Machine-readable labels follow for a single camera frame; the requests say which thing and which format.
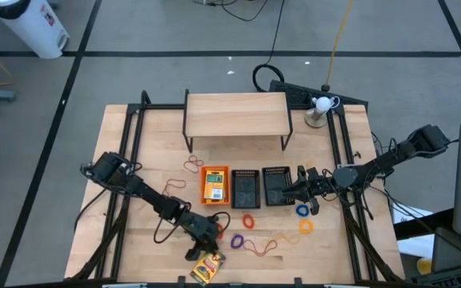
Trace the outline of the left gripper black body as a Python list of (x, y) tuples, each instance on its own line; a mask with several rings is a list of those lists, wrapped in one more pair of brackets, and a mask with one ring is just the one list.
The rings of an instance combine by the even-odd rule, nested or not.
[(186, 212), (182, 216), (182, 228), (194, 241), (194, 246), (186, 252), (187, 261), (196, 261), (202, 252), (216, 254), (218, 252), (217, 237), (218, 216), (202, 216), (193, 212)]

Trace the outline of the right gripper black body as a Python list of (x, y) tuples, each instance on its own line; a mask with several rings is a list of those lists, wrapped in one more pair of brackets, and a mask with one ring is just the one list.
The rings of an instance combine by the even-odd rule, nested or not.
[(309, 203), (311, 215), (317, 215), (320, 209), (317, 197), (331, 192), (331, 180), (320, 174), (315, 167), (305, 169), (304, 166), (298, 166), (297, 175), (296, 199)]

